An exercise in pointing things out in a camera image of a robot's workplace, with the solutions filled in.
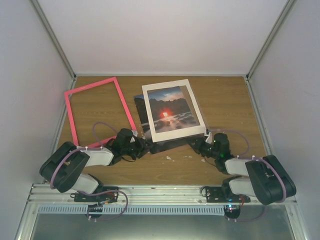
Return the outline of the pink picture frame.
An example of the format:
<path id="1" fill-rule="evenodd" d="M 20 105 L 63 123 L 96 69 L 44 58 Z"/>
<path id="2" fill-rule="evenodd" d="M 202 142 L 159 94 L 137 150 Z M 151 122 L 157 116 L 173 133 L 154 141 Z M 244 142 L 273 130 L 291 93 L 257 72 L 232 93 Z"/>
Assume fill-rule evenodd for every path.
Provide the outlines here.
<path id="1" fill-rule="evenodd" d="M 75 87 L 64 92 L 66 117 L 58 144 L 97 147 L 122 128 L 138 130 L 133 97 L 139 93 L 134 77 L 79 77 Z"/>

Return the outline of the sunset landscape photo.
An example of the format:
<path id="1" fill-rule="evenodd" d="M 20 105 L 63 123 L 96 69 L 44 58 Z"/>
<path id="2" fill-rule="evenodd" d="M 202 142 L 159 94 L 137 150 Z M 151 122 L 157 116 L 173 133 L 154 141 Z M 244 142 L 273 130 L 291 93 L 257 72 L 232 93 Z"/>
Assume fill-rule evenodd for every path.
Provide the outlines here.
<path id="1" fill-rule="evenodd" d="M 163 88 L 148 92 L 153 125 L 156 133 L 168 133 L 173 130 L 185 129 L 197 126 L 198 118 L 193 113 L 193 106 L 187 102 L 189 93 L 182 87 Z M 201 137 L 200 134 L 189 137 L 153 142 L 148 121 L 147 109 L 144 96 L 133 97 L 137 113 L 140 119 L 145 140 L 152 144 L 149 150 L 152 155 L 169 151 L 174 148 L 187 145 Z"/>

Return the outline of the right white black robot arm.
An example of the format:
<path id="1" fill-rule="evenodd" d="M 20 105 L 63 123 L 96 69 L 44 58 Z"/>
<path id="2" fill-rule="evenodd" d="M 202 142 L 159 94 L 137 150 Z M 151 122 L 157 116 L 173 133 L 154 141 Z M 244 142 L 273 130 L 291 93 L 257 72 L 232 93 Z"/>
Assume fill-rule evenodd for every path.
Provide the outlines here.
<path id="1" fill-rule="evenodd" d="M 282 203 L 297 193 L 297 188 L 275 155 L 243 158 L 231 154 L 225 133 L 216 133 L 211 143 L 199 137 L 189 143 L 201 157 L 214 159 L 216 169 L 232 177 L 221 185 L 221 196 L 228 203 L 240 197 L 254 197 L 263 204 Z"/>

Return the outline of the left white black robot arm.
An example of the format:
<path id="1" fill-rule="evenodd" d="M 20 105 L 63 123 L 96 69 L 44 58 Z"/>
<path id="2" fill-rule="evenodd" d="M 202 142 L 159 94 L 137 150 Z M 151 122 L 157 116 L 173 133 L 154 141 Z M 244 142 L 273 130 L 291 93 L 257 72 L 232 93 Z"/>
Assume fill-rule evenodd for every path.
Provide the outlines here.
<path id="1" fill-rule="evenodd" d="M 103 197 L 102 184 L 96 177 L 84 174 L 84 168 L 113 166 L 125 157 L 135 161 L 152 147 L 152 143 L 127 128 L 99 147 L 81 147 L 66 141 L 42 164 L 39 174 L 51 189 L 60 193 L 75 190 L 84 193 L 90 201 L 98 202 Z"/>

